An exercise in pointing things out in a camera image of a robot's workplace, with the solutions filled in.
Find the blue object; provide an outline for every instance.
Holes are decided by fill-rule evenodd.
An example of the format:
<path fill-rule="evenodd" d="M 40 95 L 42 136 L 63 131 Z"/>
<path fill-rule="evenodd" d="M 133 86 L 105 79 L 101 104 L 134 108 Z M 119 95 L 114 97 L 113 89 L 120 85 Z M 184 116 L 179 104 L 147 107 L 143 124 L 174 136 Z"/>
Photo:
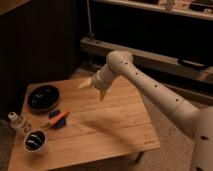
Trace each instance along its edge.
<path fill-rule="evenodd" d="M 49 113 L 49 118 L 51 119 L 54 116 L 57 116 L 59 113 L 60 113 L 60 109 L 54 110 L 54 111 Z M 66 119 L 63 117 L 53 127 L 55 129 L 60 129 L 60 128 L 66 126 L 66 124 L 67 124 Z"/>

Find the floor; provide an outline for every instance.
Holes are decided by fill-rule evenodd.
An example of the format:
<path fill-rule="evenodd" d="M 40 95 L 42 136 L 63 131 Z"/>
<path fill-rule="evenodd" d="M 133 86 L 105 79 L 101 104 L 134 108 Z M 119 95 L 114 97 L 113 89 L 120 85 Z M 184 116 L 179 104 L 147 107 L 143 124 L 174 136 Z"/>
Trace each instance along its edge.
<path fill-rule="evenodd" d="M 71 78 L 91 76 L 93 73 L 79 68 Z M 150 101 L 144 103 L 161 141 L 161 148 L 145 152 L 142 161 L 135 164 L 137 154 L 86 163 L 55 171 L 188 171 L 193 142 L 183 135 Z M 203 108 L 206 105 L 192 102 Z M 0 121 L 0 171 L 7 171 L 15 132 Z"/>

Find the dark cabinet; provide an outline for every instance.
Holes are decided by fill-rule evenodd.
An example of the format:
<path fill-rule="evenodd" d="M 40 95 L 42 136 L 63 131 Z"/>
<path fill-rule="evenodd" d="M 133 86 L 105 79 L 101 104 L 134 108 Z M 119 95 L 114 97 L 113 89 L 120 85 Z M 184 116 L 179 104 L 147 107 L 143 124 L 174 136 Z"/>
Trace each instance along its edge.
<path fill-rule="evenodd" d="M 67 79 L 79 64 L 76 2 L 32 0 L 0 16 L 0 117 L 29 83 Z"/>

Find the lid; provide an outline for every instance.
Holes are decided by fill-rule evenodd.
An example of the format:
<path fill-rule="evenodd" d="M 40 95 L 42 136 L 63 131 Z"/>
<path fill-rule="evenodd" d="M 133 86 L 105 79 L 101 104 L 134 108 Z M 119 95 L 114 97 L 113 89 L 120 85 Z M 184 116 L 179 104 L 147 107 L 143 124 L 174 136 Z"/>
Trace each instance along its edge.
<path fill-rule="evenodd" d="M 18 115 L 15 112 L 10 112 L 8 114 L 8 118 L 10 118 L 10 120 L 15 121 L 16 119 L 18 119 Z"/>

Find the dark background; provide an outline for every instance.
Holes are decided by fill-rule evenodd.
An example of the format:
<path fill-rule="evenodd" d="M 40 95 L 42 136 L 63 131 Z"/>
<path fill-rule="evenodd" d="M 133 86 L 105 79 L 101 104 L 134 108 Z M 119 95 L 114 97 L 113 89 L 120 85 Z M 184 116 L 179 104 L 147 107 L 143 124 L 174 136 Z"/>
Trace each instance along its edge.
<path fill-rule="evenodd" d="M 91 15 L 96 39 L 213 65 L 211 21 L 92 1 Z M 28 84 L 67 79 L 87 59 L 79 43 L 87 34 L 86 0 L 31 0 L 0 16 L 0 118 L 20 113 Z M 212 91 L 212 85 L 161 78 Z"/>

